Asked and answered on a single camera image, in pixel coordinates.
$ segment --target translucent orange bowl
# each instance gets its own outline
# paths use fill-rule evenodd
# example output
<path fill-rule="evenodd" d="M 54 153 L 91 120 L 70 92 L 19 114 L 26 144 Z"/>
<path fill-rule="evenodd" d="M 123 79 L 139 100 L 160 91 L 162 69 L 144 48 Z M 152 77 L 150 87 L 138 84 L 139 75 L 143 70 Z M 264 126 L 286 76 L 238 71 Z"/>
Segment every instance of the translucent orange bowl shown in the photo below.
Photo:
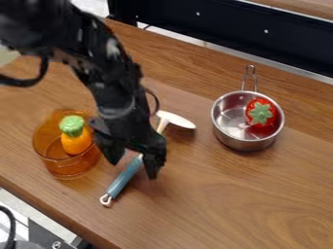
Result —
<path fill-rule="evenodd" d="M 79 115 L 85 120 L 85 112 L 55 110 L 45 122 L 37 127 L 32 144 L 48 170 L 59 179 L 72 179 L 90 170 L 99 160 L 101 153 L 94 143 L 79 155 L 68 155 L 61 145 L 61 130 L 58 125 L 69 115 Z"/>

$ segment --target pot handle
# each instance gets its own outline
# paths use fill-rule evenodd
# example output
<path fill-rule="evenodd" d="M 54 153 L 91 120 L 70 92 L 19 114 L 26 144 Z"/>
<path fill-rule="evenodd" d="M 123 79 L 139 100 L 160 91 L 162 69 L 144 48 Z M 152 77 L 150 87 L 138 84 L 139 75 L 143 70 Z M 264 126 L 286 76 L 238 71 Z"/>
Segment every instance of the pot handle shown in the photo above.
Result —
<path fill-rule="evenodd" d="M 258 79 L 257 79 L 257 76 L 255 75 L 255 66 L 254 65 L 247 65 L 246 66 L 245 74 L 244 74 L 244 76 L 242 77 L 242 80 L 241 80 L 241 90 L 245 90 L 246 79 L 247 79 L 247 77 L 249 77 L 249 75 L 254 80 L 254 91 L 258 92 Z"/>

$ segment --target black cable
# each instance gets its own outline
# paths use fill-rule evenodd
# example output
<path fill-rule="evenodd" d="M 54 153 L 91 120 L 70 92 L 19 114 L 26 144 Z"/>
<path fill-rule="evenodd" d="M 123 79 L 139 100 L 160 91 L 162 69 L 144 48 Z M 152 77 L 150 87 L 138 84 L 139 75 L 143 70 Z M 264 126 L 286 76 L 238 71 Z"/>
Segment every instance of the black cable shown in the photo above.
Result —
<path fill-rule="evenodd" d="M 16 229 L 17 229 L 15 217 L 12 214 L 12 212 L 4 206 L 0 206 L 0 211 L 5 213 L 8 216 L 10 223 L 11 223 L 7 244 L 4 249 L 15 249 L 14 239 L 15 239 L 15 234 L 16 234 Z"/>

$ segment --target blue handle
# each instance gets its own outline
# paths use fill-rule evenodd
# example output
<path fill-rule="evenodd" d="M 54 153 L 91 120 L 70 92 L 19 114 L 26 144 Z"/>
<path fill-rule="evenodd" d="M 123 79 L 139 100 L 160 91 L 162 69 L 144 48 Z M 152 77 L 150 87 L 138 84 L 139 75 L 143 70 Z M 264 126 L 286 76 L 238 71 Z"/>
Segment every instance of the blue handle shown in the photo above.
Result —
<path fill-rule="evenodd" d="M 142 156 L 138 156 L 131 161 L 126 171 L 123 171 L 117 179 L 110 185 L 106 193 L 108 193 L 113 199 L 115 199 L 126 184 L 130 181 L 133 175 L 142 166 Z"/>

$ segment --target toy fruit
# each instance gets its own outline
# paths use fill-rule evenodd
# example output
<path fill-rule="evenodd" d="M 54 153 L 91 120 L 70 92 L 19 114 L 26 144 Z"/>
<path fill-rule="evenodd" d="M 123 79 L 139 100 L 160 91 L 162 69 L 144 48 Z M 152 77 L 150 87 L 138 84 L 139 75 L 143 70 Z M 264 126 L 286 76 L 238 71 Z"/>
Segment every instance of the toy fruit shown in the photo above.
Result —
<path fill-rule="evenodd" d="M 59 128 L 62 131 L 61 144 L 67 154 L 81 154 L 93 142 L 90 132 L 85 127 L 85 120 L 81 116 L 65 117 L 61 121 Z"/>
<path fill-rule="evenodd" d="M 246 106 L 247 122 L 254 127 L 272 125 L 277 118 L 276 106 L 265 98 L 255 98 Z"/>

